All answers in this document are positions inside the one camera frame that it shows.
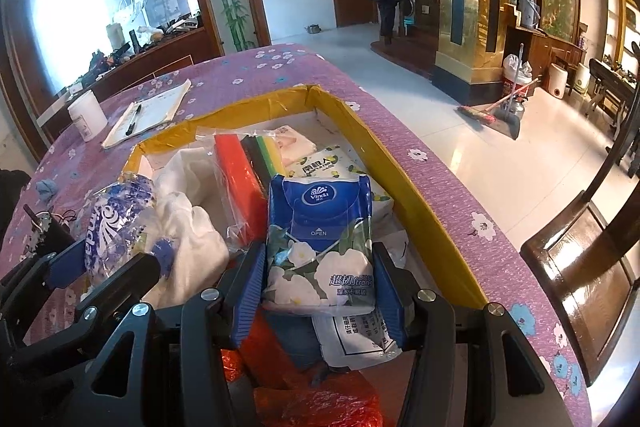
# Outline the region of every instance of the white bucket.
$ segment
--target white bucket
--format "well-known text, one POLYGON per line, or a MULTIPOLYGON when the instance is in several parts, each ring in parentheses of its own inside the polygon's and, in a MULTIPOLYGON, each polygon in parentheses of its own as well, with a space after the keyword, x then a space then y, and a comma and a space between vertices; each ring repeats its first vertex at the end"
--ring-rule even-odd
POLYGON ((564 97, 567 72, 555 64, 549 65, 549 93, 556 98, 564 97))
POLYGON ((92 90, 71 103, 69 116, 85 142, 94 139, 95 135, 107 126, 107 117, 92 90))

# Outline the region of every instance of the blue cloth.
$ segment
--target blue cloth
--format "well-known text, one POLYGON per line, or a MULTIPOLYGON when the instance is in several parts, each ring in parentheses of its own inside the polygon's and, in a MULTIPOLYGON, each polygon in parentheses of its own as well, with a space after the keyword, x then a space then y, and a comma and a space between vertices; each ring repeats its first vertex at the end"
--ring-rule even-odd
POLYGON ((36 183, 36 190, 40 201, 49 204, 53 196, 58 193, 58 186, 53 180, 42 180, 36 183))

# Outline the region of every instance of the white cup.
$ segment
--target white cup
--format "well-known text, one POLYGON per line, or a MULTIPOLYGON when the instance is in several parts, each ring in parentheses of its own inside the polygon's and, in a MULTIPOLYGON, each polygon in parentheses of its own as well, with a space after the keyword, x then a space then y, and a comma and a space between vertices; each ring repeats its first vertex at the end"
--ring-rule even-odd
POLYGON ((92 90, 88 90, 71 103, 69 116, 85 142, 94 139, 95 135, 107 126, 107 117, 92 90))

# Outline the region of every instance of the metal screw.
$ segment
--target metal screw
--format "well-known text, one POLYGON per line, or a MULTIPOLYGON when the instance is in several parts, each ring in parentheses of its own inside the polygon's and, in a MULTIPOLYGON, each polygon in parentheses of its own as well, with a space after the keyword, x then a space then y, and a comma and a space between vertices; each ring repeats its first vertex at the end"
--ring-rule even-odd
POLYGON ((200 297, 205 301, 214 301, 218 297, 220 297, 220 292, 215 288, 207 288, 206 290, 202 291, 200 297))
POLYGON ((139 304, 136 304, 135 306, 133 306, 131 310, 133 311, 133 314, 136 317, 142 317, 143 315, 146 315, 147 312, 149 311, 149 305, 144 302, 140 302, 139 304))
POLYGON ((84 318, 84 320, 90 321, 93 320, 95 315, 97 314, 98 309, 95 306, 90 306, 89 308, 85 309, 84 315, 82 317, 84 318))
POLYGON ((424 302, 433 302, 436 299, 436 294, 433 290, 420 290, 418 299, 424 302))
POLYGON ((489 310, 489 313, 495 315, 496 317, 501 317, 506 311, 504 309, 504 306, 498 302, 490 302, 489 304, 487 304, 486 308, 487 310, 489 310))

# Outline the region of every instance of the broom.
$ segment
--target broom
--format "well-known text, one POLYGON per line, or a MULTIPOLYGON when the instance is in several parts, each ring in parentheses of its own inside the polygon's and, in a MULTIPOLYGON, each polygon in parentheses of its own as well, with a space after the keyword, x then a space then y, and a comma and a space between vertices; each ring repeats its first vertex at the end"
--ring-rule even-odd
POLYGON ((490 123, 494 123, 495 122, 495 117, 494 117, 494 115, 489 114, 489 111, 494 110, 502 102, 507 100, 507 98, 509 98, 512 94, 517 94, 517 93, 523 92, 524 90, 529 89, 529 87, 531 87, 532 85, 533 85, 533 83, 530 82, 529 84, 526 84, 525 86, 520 86, 518 89, 513 91, 513 93, 509 93, 507 96, 502 97, 497 102, 492 103, 492 105, 487 107, 484 111, 479 110, 479 109, 475 109, 473 107, 469 107, 468 105, 459 105, 458 106, 458 111, 461 112, 462 114, 464 114, 465 116, 468 116, 469 118, 473 118, 474 120, 478 120, 479 122, 484 123, 485 125, 486 124, 490 124, 490 123))

